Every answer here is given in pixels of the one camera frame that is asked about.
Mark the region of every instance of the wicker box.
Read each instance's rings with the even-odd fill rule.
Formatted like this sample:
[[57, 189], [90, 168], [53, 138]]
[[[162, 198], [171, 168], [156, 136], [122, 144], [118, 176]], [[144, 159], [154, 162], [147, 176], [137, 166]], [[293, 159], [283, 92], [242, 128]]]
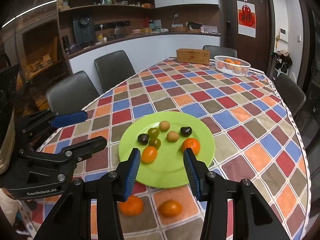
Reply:
[[207, 49], [177, 49], [177, 62], [210, 64], [210, 51]]

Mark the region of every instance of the plate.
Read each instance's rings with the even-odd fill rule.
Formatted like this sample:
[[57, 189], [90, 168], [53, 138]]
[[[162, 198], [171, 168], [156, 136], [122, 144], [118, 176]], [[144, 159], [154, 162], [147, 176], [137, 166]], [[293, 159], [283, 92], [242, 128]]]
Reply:
[[168, 142], [166, 139], [169, 131], [180, 133], [180, 127], [190, 126], [192, 128], [191, 138], [200, 143], [200, 152], [196, 158], [210, 165], [214, 155], [214, 139], [209, 128], [199, 119], [192, 115], [180, 112], [160, 112], [142, 117], [133, 123], [123, 134], [119, 145], [120, 161], [126, 161], [132, 148], [138, 148], [142, 154], [146, 146], [138, 143], [137, 138], [141, 133], [147, 133], [151, 127], [159, 127], [161, 121], [168, 121], [170, 129], [161, 132], [158, 138], [161, 147], [158, 149], [156, 159], [145, 164], [141, 162], [136, 180], [142, 184], [158, 188], [180, 187], [188, 184], [188, 177], [183, 165], [183, 153], [181, 144], [186, 139], [180, 135], [176, 142]]

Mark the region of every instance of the basket of oranges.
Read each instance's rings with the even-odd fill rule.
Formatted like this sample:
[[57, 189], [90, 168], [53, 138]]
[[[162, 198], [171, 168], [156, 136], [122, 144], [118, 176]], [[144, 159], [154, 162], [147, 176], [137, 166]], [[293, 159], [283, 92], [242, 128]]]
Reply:
[[235, 57], [215, 56], [216, 69], [229, 75], [244, 77], [248, 74], [251, 65]]

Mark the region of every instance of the checkered tablecloth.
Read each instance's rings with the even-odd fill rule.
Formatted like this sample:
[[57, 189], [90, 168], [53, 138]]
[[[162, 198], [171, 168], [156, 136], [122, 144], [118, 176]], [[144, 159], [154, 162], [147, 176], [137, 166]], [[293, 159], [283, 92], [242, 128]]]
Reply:
[[[119, 141], [137, 119], [155, 112], [178, 111], [204, 122], [215, 140], [210, 170], [240, 181], [250, 179], [276, 213], [289, 236], [304, 234], [310, 210], [310, 174], [305, 150], [292, 115], [272, 82], [251, 71], [234, 77], [210, 66], [177, 63], [169, 58], [133, 76], [86, 108], [88, 120], [53, 134], [42, 147], [58, 153], [63, 147], [99, 135], [108, 146], [78, 164], [74, 177], [99, 179], [119, 163]], [[120, 214], [126, 239], [199, 239], [206, 203], [197, 202], [188, 185], [172, 189], [136, 182], [133, 194], [144, 210], [136, 217]], [[27, 227], [35, 234], [57, 197], [38, 200]], [[183, 206], [175, 218], [164, 218], [157, 207], [173, 199]], [[96, 203], [91, 207], [91, 233], [97, 238]], [[232, 201], [228, 202], [228, 238], [232, 238]]]

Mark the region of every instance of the gray chair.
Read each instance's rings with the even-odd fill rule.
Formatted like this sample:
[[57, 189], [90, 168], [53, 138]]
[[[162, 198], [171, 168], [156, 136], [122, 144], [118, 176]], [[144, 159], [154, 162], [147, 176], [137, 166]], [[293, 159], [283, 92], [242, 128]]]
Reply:
[[274, 84], [294, 117], [306, 101], [306, 95], [286, 74], [281, 73], [274, 81]]
[[51, 110], [59, 114], [81, 111], [98, 96], [98, 91], [83, 70], [61, 80], [46, 93]]
[[135, 75], [133, 66], [123, 50], [98, 57], [94, 61], [103, 92]]
[[212, 45], [204, 45], [202, 49], [207, 49], [210, 51], [210, 59], [214, 59], [215, 56], [237, 57], [237, 51], [235, 49]]

